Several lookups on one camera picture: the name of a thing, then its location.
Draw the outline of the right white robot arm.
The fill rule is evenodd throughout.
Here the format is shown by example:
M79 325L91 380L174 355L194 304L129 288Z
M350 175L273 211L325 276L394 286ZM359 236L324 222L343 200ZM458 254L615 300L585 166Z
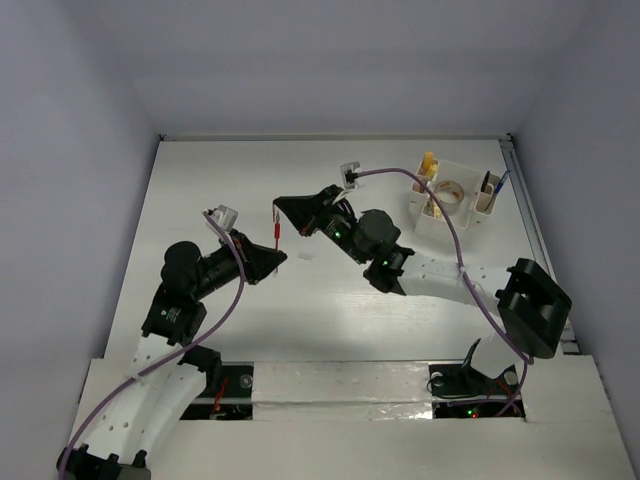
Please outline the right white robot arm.
M428 296L474 306L493 333L475 341L460 368L462 384L482 392L518 361L555 356L572 301L535 261L511 267L465 266L398 243L401 231L379 209L355 214L342 188L330 185L307 196L281 196L279 210L303 237L324 234L356 263L376 290Z

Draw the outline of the pink highlighter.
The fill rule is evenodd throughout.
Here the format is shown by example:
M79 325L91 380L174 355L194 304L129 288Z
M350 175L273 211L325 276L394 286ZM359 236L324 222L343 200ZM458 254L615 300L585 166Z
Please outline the pink highlighter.
M429 170L427 171L427 176L429 178L433 178L434 175L437 173L438 171L438 165L437 164L432 164L429 168Z

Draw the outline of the blue pen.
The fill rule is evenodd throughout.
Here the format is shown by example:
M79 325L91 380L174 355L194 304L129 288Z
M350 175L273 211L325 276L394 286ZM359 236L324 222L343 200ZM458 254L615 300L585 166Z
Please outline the blue pen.
M493 195L497 196L499 194L499 192L501 191L501 189L503 188L504 184L506 183L506 181L509 179L510 176L510 170L506 170L502 176L500 177L498 183L495 186Z

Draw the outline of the red pen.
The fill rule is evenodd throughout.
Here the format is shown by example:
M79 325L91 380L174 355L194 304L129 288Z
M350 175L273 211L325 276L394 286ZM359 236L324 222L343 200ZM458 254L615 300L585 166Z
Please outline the red pen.
M273 206L272 208L272 219L274 226L274 249L276 251L279 251L279 243L281 237L280 212L275 206Z

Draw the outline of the yellow highlighter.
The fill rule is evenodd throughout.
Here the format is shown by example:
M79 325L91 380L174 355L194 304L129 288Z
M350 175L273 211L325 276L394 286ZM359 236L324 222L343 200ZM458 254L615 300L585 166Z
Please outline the yellow highlighter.
M424 176L429 176L429 171L434 164L434 153L427 151L423 155L421 171Z

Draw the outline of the black scissors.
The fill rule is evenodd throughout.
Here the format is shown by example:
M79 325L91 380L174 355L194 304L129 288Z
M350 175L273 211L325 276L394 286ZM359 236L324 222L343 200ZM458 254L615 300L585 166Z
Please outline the black scissors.
M487 187L488 182L489 182L489 179L490 179L490 175L491 175L491 172L489 170L486 171L486 173L484 175L484 178L483 178L483 181L481 183L480 192L485 192L486 187Z

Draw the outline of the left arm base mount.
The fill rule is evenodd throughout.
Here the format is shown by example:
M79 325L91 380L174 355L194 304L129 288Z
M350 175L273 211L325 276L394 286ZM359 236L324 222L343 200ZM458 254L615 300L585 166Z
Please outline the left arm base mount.
M253 376L253 363L224 363L218 383L192 401L181 420L251 420Z

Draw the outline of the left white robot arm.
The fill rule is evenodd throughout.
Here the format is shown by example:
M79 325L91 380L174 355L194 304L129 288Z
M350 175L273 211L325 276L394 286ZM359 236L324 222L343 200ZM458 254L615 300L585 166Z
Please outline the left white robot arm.
M231 230L204 256L189 241L164 254L156 291L123 383L94 408L57 461L62 479L149 479L188 406L217 394L218 351L195 339L207 314L203 300L232 281L255 285L287 259Z

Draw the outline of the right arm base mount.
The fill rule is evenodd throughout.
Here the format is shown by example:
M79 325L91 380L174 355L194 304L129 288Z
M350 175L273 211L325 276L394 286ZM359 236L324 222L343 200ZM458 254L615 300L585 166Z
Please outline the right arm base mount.
M429 366L426 390L435 419L525 418L516 368L491 379L458 363Z

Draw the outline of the beige masking tape roll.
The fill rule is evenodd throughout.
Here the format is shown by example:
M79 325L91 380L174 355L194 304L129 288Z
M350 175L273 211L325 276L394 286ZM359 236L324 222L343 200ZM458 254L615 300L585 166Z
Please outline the beige masking tape roll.
M428 211L428 214L434 217L435 219L442 218L442 210L433 200L429 200L427 202L427 211Z

